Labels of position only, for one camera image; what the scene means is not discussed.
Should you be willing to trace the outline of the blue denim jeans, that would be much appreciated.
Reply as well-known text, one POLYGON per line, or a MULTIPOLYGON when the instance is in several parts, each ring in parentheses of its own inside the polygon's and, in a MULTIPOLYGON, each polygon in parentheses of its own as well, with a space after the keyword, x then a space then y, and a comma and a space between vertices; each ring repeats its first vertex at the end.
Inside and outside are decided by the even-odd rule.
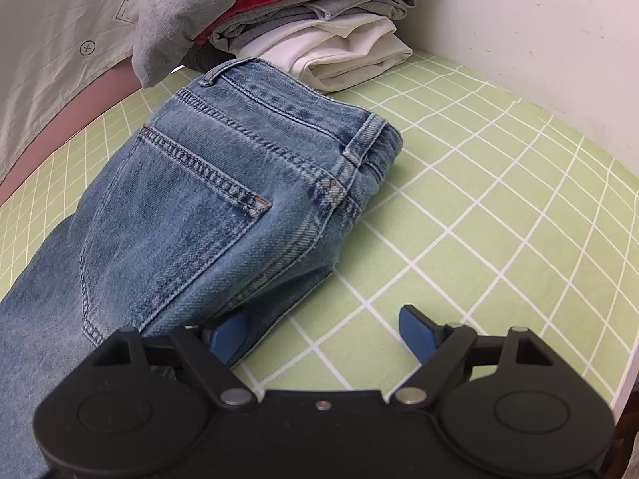
POLYGON ((242 311, 239 360, 332 272, 402 137, 261 59, 233 59, 156 109, 1 303, 1 473, 46 469, 40 401, 111 333, 242 311))

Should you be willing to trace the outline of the green grid mat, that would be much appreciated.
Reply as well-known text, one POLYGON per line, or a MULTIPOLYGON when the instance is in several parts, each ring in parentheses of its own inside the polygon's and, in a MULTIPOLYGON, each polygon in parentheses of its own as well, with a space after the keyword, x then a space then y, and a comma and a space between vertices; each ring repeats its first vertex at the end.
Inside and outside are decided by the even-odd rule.
POLYGON ((394 392, 417 369, 403 305, 438 323, 534 331, 615 413, 638 374, 638 180, 549 111, 418 52, 341 93, 402 154, 340 263, 242 363, 270 389, 394 392))

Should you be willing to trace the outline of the white folded garment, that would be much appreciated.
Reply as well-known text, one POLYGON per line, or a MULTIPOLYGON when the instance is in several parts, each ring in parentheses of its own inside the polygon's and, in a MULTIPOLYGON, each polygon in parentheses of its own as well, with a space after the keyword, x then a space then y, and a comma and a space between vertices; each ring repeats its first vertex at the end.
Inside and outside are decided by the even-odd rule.
POLYGON ((262 58, 314 90, 339 92, 404 63, 413 50, 390 18, 373 13, 303 20, 276 27, 237 50, 262 58))

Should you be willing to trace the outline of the grey folded t-shirt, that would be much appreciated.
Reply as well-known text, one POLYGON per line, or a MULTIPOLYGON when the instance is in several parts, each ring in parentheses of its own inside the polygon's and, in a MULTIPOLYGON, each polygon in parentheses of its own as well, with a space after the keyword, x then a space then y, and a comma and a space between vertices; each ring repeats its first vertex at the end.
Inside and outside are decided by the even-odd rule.
POLYGON ((235 52, 274 28, 303 20, 331 21, 368 12, 400 21, 416 0, 282 0, 240 11, 212 24, 204 39, 220 51, 235 52))

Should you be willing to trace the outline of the grey printed bed sheet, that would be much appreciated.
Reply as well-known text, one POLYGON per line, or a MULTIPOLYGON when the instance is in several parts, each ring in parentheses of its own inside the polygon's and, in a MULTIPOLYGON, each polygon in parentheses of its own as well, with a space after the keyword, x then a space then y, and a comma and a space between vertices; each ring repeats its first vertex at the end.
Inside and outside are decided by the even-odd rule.
POLYGON ((132 53, 131 0, 1 0, 1 172, 132 53))

